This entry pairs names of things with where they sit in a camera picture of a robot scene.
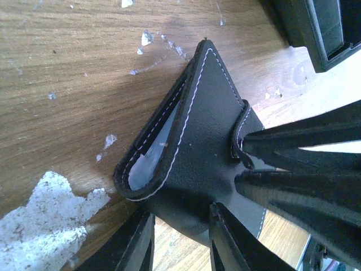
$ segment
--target black leather wallet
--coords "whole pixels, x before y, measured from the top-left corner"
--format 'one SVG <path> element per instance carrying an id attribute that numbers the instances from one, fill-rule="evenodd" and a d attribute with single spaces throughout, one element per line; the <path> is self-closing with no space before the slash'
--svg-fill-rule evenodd
<path id="1" fill-rule="evenodd" d="M 213 43 L 203 40 L 117 165 L 117 190 L 206 246 L 213 202 L 259 237 L 266 210 L 239 195 L 234 180 L 248 168 L 272 169 L 239 151 L 246 134 L 262 129 Z"/>

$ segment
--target wooden surface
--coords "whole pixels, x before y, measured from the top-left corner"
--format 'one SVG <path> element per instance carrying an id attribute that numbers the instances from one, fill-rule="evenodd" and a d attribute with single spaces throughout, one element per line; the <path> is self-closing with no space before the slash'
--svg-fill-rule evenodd
<path id="1" fill-rule="evenodd" d="M 127 8 L 117 0 L 2 0 L 0 19 L 0 217 L 24 205 L 46 171 L 69 179 L 76 195 L 105 188 L 112 199 L 88 222 L 79 264 L 134 210 L 118 196 L 113 169 L 204 37 L 267 128 L 361 98 L 360 52 L 316 75 L 306 49 L 288 47 L 257 0 L 137 0 Z M 144 30 L 155 42 L 138 55 Z M 160 34 L 187 55 L 167 50 Z M 96 163 L 109 134 L 118 140 Z M 156 237 L 155 270 L 210 270 L 207 248 L 162 221 Z M 290 265 L 307 238 L 267 213 L 260 240 Z"/>

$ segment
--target white stitching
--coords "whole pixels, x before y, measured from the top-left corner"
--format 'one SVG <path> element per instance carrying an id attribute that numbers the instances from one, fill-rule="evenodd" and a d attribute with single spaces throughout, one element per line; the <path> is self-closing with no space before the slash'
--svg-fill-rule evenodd
<path id="1" fill-rule="evenodd" d="M 179 151 L 179 146 L 180 146 L 181 143 L 182 143 L 182 137 L 183 137 L 184 131 L 185 131 L 186 127 L 187 127 L 188 119 L 190 118 L 190 113 L 191 113 L 191 110 L 192 110 L 192 105 L 193 105 L 193 102 L 194 102 L 194 98 L 195 98 L 195 96 L 196 96 L 196 94 L 197 94 L 198 85 L 199 85 L 200 80 L 201 80 L 201 78 L 202 78 L 202 72 L 203 72 L 203 68 L 204 68 L 204 65 L 205 65 L 205 61 L 207 60 L 207 56 L 208 56 L 208 53 L 209 53 L 210 51 L 212 51 L 213 55 L 215 56 L 215 59 L 217 60 L 219 66 L 221 67 L 221 70 L 222 70 L 223 74 L 226 76 L 226 79 L 227 79 L 228 83 L 230 84 L 230 87 L 231 87 L 231 89 L 232 89 L 232 91 L 233 91 L 233 93 L 234 93 L 234 95 L 235 95 L 235 97 L 236 97 L 236 99 L 237 99 L 237 101 L 238 101 L 238 104 L 242 107 L 242 105 L 241 105 L 241 103 L 240 103 L 240 101 L 239 101 L 239 99 L 238 99 L 238 97 L 237 97 L 237 95 L 236 95 L 236 93 L 235 93 L 232 85 L 231 85 L 230 80 L 228 79 L 228 77 L 227 77 L 224 69 L 222 68 L 222 65 L 220 64 L 220 62 L 219 62 L 219 60 L 218 60 L 218 58 L 217 58 L 217 55 L 213 52 L 213 49 L 212 49 L 212 48 L 208 48 L 208 50 L 207 50 L 207 52 L 206 52 L 206 54 L 205 54 L 205 57 L 204 57 L 204 59 L 203 59 L 202 68 L 201 68 L 201 71 L 200 71 L 200 74 L 199 74 L 199 77 L 198 77 L 198 81 L 197 81 L 197 84 L 196 84 L 196 87 L 195 87 L 195 90 L 194 90 L 194 93 L 193 93 L 193 97 L 192 97 L 192 100 L 191 100 L 190 107 L 189 107 L 188 112 L 187 112 L 187 117 L 186 117 L 186 120 L 185 120 L 185 122 L 184 122 L 184 126 L 183 126 L 183 129 L 182 129 L 182 133 L 180 134 L 180 137 L 179 137 L 179 141 L 178 141 L 178 144 L 177 144 L 177 149 L 176 149 L 176 151 L 175 151 L 175 153 L 174 153 L 173 160 L 172 160 L 171 163 L 170 163 L 170 167 L 169 167 L 169 169 L 168 169 L 168 171 L 167 171 L 167 174 L 166 174 L 166 176 L 165 176 L 162 184 L 161 184 L 155 191 L 153 191 L 153 192 L 150 193 L 149 195 L 145 196 L 144 198 L 141 198 L 141 199 L 129 199 L 129 198 L 128 198 L 128 200 L 130 200 L 130 201 L 132 201 L 132 202 L 139 202 L 139 201 L 141 201 L 141 200 L 148 199 L 149 197 L 151 197 L 151 196 L 153 196 L 154 194 L 156 194 L 156 193 L 164 186 L 166 180 L 168 179 L 169 173 L 171 172 L 171 169 L 172 169 L 173 164 L 174 164 L 174 162 L 175 162 L 175 158 L 176 158 L 177 153 L 178 153 L 178 151 Z"/>
<path id="2" fill-rule="evenodd" d="M 179 88 L 178 92 L 175 94 L 175 96 L 173 97 L 173 99 L 171 100 L 171 102 L 168 104 L 167 108 L 163 111 L 163 114 L 160 116 L 160 118 L 158 119 L 158 122 L 154 125 L 154 127 L 152 128 L 152 130 L 149 132 L 148 136 L 146 137 L 146 139 L 143 141 L 142 145 L 140 146 L 140 148 L 138 148 L 133 156 L 130 158 L 130 160 L 128 161 L 127 165 L 124 168 L 123 174 L 122 174 L 122 181 L 124 183 L 124 174 L 126 172 L 126 170 L 128 169 L 130 162 L 134 159 L 135 155 L 143 148 L 144 144 L 147 142 L 147 140 L 149 139 L 149 137 L 151 136 L 151 134 L 153 133 L 154 129 L 158 126 L 158 123 L 161 121 L 161 119 L 164 117 L 165 112 L 167 112 L 167 110 L 170 108 L 170 106 L 173 104 L 174 100 L 176 99 L 176 97 L 179 95 L 179 93 L 181 93 L 181 91 L 183 90 L 183 87 L 185 85 L 186 82 L 183 83 L 183 85 Z"/>
<path id="3" fill-rule="evenodd" d="M 244 118 L 243 122 L 241 123 L 241 126 L 239 126 L 239 129 L 238 129 L 237 145 L 238 145 L 238 148 L 239 148 L 239 149 L 241 149 L 241 147 L 239 146 L 239 133 L 241 132 L 241 128 L 242 128 L 243 124 L 246 122 L 246 119 L 247 119 L 249 113 L 250 113 L 250 107 L 248 108 L 248 113 L 247 113 L 246 117 Z"/>
<path id="4" fill-rule="evenodd" d="M 257 234 L 257 239 L 261 235 L 261 230 L 262 230 L 263 222 L 265 221 L 265 217 L 266 217 L 266 209 L 264 208 L 263 209 L 263 214 L 262 214 L 261 225 L 259 226 L 259 231 L 258 231 L 258 234 Z"/>

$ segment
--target brown wood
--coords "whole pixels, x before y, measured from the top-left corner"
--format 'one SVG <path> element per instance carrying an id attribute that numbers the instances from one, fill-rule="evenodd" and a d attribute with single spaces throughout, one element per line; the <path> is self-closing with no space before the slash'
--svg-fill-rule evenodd
<path id="1" fill-rule="evenodd" d="M 134 210 L 118 196 L 113 169 L 186 65 L 159 34 L 138 55 L 144 30 L 166 34 L 187 58 L 211 39 L 265 127 L 361 98 L 360 52 L 317 75 L 307 50 L 285 45 L 256 0 L 138 0 L 127 8 L 118 0 L 3 0 L 0 18 L 0 217 L 25 204 L 49 170 L 66 176 L 76 195 L 105 188 L 112 200 L 88 222 L 80 263 Z M 108 134 L 118 141 L 96 163 Z M 161 222 L 156 229 L 156 270 L 210 269 L 207 248 Z M 307 238 L 267 213 L 261 241 L 292 266 Z"/>

